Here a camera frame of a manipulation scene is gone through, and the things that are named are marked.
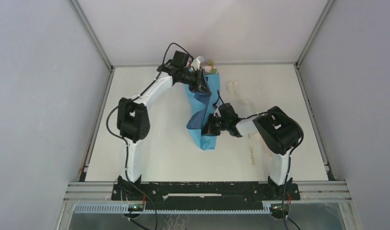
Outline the blue wrapping paper sheet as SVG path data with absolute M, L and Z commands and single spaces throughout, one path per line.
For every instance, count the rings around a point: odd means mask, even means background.
M 209 115 L 215 112 L 213 104 L 218 101 L 217 91 L 220 90 L 220 75 L 208 74 L 206 75 L 206 80 L 212 92 L 211 95 L 190 92 L 188 86 L 185 88 L 192 110 L 192 116 L 189 119 L 186 128 L 197 147 L 201 150 L 214 150 L 217 137 L 202 135 L 202 128 L 206 124 Z

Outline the pale pink fake flower stem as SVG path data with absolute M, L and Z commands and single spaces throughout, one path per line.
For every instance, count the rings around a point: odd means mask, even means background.
M 218 69 L 215 67 L 214 61 L 210 59 L 204 66 L 203 69 L 206 75 L 218 74 Z

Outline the cream ribbon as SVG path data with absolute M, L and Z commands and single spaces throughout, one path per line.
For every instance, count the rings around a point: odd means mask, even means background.
M 242 96 L 240 83 L 237 80 L 229 81 L 226 87 L 230 95 L 235 98 L 235 104 L 240 106 L 240 111 L 245 113 L 245 115 L 241 115 L 241 117 L 247 117 L 257 113 L 255 104 Z M 257 167 L 258 165 L 264 165 L 266 163 L 266 157 L 268 156 L 268 159 L 270 159 L 270 154 L 265 152 L 266 146 L 263 145 L 263 139 L 257 133 L 257 131 L 253 131 L 252 133 L 248 134 L 246 138 L 252 166 Z

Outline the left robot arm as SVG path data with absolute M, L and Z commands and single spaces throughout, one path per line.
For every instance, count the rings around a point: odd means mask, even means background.
M 120 176 L 128 181 L 123 194 L 129 199 L 139 198 L 142 192 L 135 182 L 141 178 L 138 150 L 150 131 L 149 109 L 175 83 L 187 85 L 196 96 L 211 96 L 205 70 L 201 67 L 204 60 L 202 56 L 191 58 L 187 53 L 176 51 L 172 59 L 158 66 L 148 86 L 131 98 L 121 98 L 112 110 L 117 112 L 116 127 L 120 132 L 117 138 L 126 143 L 125 165 Z

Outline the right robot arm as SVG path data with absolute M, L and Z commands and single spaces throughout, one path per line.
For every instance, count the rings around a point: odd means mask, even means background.
M 282 199 L 288 192 L 288 182 L 292 180 L 289 176 L 291 155 L 304 138 L 301 126 L 278 106 L 241 118 L 231 104 L 225 103 L 209 115 L 202 134 L 219 136 L 221 131 L 227 131 L 237 138 L 260 135 L 273 153 L 268 176 L 269 195 L 274 199 Z

